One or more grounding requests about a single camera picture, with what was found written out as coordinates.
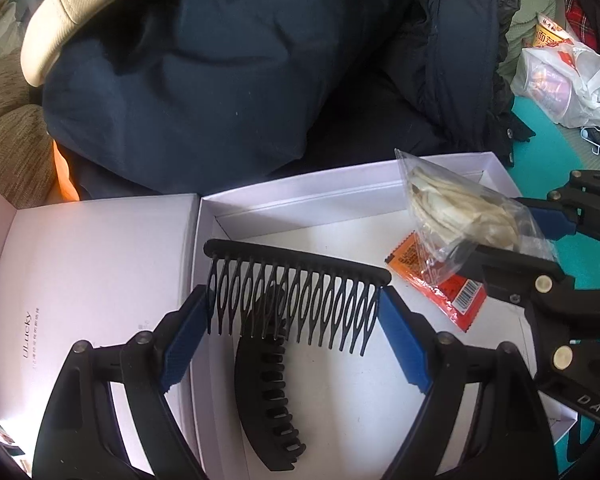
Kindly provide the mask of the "dark navy jacket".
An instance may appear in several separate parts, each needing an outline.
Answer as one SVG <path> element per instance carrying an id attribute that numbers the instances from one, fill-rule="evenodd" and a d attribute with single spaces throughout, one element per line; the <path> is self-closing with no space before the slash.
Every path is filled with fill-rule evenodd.
<path id="1" fill-rule="evenodd" d="M 117 0 L 42 84 L 84 198 L 213 194 L 531 130 L 498 68 L 519 0 Z"/>

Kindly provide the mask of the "open white cardboard box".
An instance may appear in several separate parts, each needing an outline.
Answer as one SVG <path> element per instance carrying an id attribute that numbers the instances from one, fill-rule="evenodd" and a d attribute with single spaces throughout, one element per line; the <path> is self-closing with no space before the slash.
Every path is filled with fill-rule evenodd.
<path id="1" fill-rule="evenodd" d="M 555 479 L 519 295 L 396 280 L 395 162 L 215 196 L 0 194 L 0 478 Z"/>

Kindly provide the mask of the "black banana hair clip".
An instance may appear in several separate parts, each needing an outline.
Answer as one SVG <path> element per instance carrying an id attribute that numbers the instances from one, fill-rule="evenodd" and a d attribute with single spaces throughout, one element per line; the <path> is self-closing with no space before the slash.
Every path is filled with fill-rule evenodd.
<path id="1" fill-rule="evenodd" d="M 285 388 L 286 290 L 268 286 L 257 296 L 240 334 L 234 393 L 242 431 L 266 469 L 292 471 L 306 450 L 292 423 Z"/>

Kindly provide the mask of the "orange red snack sachet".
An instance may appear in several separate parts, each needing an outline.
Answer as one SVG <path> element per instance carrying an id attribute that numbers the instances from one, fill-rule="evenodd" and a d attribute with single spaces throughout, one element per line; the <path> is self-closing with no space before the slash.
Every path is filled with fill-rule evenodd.
<path id="1" fill-rule="evenodd" d="M 467 332 L 486 301 L 483 284 L 444 273 L 429 257 L 416 232 L 411 232 L 385 258 L 390 270 L 432 301 L 460 330 Z"/>

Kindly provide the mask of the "clear bag of white pads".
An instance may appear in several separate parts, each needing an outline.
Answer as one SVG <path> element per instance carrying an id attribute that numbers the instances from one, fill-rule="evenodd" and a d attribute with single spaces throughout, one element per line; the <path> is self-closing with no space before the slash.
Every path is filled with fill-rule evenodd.
<path id="1" fill-rule="evenodd" d="M 529 209 L 433 162 L 396 151 L 414 232 L 444 273 L 457 274 L 479 245 L 557 260 Z"/>

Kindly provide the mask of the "black hair comb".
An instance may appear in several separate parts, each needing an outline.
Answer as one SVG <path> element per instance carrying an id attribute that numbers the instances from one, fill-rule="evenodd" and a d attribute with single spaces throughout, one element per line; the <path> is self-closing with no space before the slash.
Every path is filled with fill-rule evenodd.
<path id="1" fill-rule="evenodd" d="M 240 336 L 257 296 L 286 290 L 286 340 L 364 354 L 391 274 L 378 266 L 273 246 L 207 240 L 208 330 Z"/>

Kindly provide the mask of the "teal bubble mailer mat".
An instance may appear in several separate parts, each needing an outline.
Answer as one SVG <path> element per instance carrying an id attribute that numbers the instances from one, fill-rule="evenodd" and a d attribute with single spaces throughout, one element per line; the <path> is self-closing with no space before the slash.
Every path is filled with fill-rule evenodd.
<path id="1" fill-rule="evenodd" d="M 581 139 L 578 130 L 564 130 L 551 122 L 535 102 L 517 96 L 513 112 L 533 132 L 528 142 L 514 144 L 514 166 L 509 174 L 523 196 L 544 198 L 567 183 L 577 169 L 600 170 L 600 156 Z M 555 243 L 564 271 L 579 288 L 600 288 L 600 242 L 582 234 Z"/>

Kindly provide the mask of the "brown striped pillow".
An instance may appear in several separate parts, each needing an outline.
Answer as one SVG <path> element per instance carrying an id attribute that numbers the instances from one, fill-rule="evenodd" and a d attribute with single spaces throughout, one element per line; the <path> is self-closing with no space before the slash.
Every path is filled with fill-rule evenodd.
<path id="1" fill-rule="evenodd" d="M 18 209 L 37 207 L 55 182 L 52 138 L 15 50 L 0 58 L 0 193 Z"/>

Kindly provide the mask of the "white plastic shopping bag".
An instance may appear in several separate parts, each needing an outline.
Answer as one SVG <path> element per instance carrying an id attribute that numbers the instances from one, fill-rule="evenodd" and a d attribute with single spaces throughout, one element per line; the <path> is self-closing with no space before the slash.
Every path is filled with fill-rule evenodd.
<path id="1" fill-rule="evenodd" d="M 524 48 L 512 90 L 555 124 L 600 129 L 600 55 L 580 41 Z"/>

